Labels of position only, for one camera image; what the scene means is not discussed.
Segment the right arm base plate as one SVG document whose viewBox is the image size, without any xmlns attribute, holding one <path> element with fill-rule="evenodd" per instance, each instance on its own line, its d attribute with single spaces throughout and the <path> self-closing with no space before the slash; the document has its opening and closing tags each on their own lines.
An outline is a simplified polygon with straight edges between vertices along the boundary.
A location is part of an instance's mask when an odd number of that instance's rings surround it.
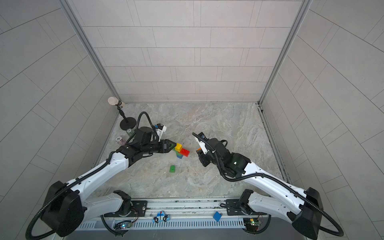
<svg viewBox="0 0 384 240">
<path fill-rule="evenodd" d="M 225 203 L 220 203 L 220 207 L 227 210 L 228 216 L 263 216 L 263 212 L 255 212 L 248 204 L 241 203 L 237 199 L 227 199 Z"/>
</svg>

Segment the yellow square lego brick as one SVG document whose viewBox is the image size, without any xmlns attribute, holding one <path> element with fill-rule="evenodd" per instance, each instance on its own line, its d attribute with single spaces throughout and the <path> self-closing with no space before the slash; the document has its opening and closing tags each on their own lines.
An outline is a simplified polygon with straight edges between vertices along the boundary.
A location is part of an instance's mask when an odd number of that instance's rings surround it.
<svg viewBox="0 0 384 240">
<path fill-rule="evenodd" d="M 175 151 L 180 152 L 182 149 L 183 149 L 183 146 L 181 144 L 177 143 L 177 145 L 175 146 Z"/>
</svg>

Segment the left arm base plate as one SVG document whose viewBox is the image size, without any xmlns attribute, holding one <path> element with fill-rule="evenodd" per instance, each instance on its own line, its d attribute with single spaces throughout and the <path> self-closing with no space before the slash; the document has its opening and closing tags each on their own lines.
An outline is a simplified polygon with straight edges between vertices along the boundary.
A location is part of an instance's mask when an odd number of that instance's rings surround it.
<svg viewBox="0 0 384 240">
<path fill-rule="evenodd" d="M 117 212 L 104 214 L 107 218 L 144 217 L 147 209 L 147 201 L 123 201 Z"/>
</svg>

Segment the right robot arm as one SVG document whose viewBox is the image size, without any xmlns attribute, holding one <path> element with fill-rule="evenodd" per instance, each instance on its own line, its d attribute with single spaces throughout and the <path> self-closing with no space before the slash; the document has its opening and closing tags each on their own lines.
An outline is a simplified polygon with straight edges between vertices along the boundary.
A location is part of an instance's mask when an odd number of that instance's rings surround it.
<svg viewBox="0 0 384 240">
<path fill-rule="evenodd" d="M 241 211 L 263 212 L 292 224 L 303 236 L 316 240 L 319 231 L 342 237 L 344 231 L 329 214 L 324 211 L 320 193 L 291 185 L 263 170 L 249 158 L 231 153 L 227 141 L 208 139 L 204 133 L 193 133 L 200 149 L 197 150 L 203 166 L 214 164 L 220 175 L 228 182 L 244 181 L 268 194 L 257 197 L 254 192 L 245 190 L 240 199 Z"/>
</svg>

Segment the long red lego brick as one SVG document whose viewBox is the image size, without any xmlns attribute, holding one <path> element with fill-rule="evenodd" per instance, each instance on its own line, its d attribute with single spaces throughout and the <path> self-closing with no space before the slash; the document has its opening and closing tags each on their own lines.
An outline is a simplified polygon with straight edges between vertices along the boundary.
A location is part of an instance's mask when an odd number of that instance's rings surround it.
<svg viewBox="0 0 384 240">
<path fill-rule="evenodd" d="M 189 154 L 190 154 L 190 151 L 188 151 L 188 150 L 182 148 L 181 151 L 180 151 L 180 154 L 183 155 L 183 156 L 185 156 L 185 157 L 188 157 Z"/>
</svg>

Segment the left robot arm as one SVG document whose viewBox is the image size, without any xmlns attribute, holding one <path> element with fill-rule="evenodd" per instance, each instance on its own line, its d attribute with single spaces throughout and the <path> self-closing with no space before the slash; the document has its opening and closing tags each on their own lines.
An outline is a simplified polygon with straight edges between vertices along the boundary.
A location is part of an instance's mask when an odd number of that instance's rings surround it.
<svg viewBox="0 0 384 240">
<path fill-rule="evenodd" d="M 68 182 L 57 181 L 47 192 L 44 204 L 29 223 L 25 238 L 41 240 L 57 234 L 66 237 L 74 232 L 87 217 L 94 218 L 106 213 L 117 212 L 128 195 L 117 192 L 108 198 L 111 201 L 104 210 L 97 204 L 87 203 L 87 198 L 102 184 L 113 176 L 131 167 L 138 160 L 153 154 L 171 152 L 176 143 L 161 139 L 166 127 L 153 125 L 136 127 L 135 133 L 117 150 L 109 153 L 108 158 L 90 171 Z"/>
</svg>

